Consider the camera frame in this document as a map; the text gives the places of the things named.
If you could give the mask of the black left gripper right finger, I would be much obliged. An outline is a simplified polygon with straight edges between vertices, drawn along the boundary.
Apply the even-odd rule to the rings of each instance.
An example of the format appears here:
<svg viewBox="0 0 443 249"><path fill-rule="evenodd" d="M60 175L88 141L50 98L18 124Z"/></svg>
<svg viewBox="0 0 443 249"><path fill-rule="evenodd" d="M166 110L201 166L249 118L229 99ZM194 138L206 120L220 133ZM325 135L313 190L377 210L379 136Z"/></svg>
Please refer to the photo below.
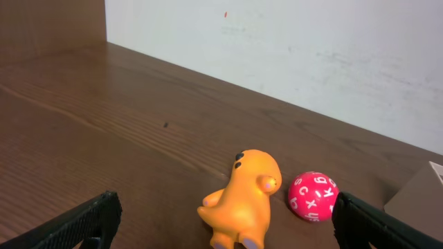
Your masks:
<svg viewBox="0 0 443 249"><path fill-rule="evenodd" d="M442 249L438 241L347 192L339 192L332 212L340 249Z"/></svg>

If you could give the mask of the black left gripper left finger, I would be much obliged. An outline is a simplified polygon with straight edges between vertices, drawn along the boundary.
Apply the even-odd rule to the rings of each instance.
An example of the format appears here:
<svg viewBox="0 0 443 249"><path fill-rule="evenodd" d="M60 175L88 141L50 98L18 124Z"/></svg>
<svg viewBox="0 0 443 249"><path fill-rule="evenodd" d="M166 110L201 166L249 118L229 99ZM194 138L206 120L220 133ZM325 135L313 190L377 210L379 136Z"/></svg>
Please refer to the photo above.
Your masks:
<svg viewBox="0 0 443 249"><path fill-rule="evenodd" d="M106 191L1 247L108 249L118 231L122 211L117 193Z"/></svg>

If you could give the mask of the white cardboard box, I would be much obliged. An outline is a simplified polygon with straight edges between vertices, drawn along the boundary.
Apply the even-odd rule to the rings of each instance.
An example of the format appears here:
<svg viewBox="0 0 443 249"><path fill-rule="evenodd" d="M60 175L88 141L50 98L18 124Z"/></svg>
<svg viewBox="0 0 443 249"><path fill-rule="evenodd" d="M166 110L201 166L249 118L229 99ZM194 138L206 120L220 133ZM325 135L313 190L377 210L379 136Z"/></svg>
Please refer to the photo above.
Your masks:
<svg viewBox="0 0 443 249"><path fill-rule="evenodd" d="M441 241L442 191L442 166L429 162L384 205L384 211Z"/></svg>

